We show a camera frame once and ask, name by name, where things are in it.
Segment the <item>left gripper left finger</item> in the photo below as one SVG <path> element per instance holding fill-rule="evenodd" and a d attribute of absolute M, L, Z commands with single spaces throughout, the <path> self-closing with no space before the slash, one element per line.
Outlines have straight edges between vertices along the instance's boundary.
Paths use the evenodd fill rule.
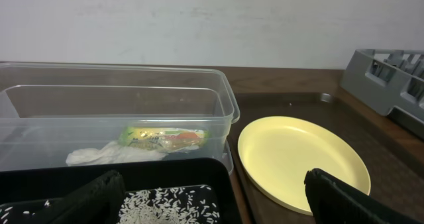
<path fill-rule="evenodd" d="M 125 198 L 125 183 L 117 171 L 108 171 L 74 190 L 32 218 L 39 224 L 116 223 Z"/>

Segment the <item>green snack wrapper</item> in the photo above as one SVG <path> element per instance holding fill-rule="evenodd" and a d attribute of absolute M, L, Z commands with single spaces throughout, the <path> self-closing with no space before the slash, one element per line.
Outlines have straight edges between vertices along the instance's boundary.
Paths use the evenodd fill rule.
<path fill-rule="evenodd" d="M 201 129 L 127 127 L 118 143 L 158 152 L 190 152 L 201 148 L 208 136 L 209 132 Z"/>

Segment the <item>white tissue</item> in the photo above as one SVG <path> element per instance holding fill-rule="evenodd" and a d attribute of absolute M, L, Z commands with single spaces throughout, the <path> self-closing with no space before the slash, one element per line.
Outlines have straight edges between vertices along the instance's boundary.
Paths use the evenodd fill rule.
<path fill-rule="evenodd" d="M 156 150 L 145 150 L 131 146 L 122 146 L 117 141 L 111 141 L 101 149 L 83 148 L 69 153 L 66 158 L 66 164 L 68 166 L 88 166 L 159 161 L 166 156 L 166 153 L 158 152 Z"/>

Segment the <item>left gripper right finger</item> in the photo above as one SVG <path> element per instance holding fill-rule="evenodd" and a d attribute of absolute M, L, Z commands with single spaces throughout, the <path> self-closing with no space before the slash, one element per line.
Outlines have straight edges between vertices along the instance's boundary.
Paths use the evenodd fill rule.
<path fill-rule="evenodd" d="M 322 169 L 308 171 L 304 184 L 307 202 L 316 223 L 420 224 Z"/>

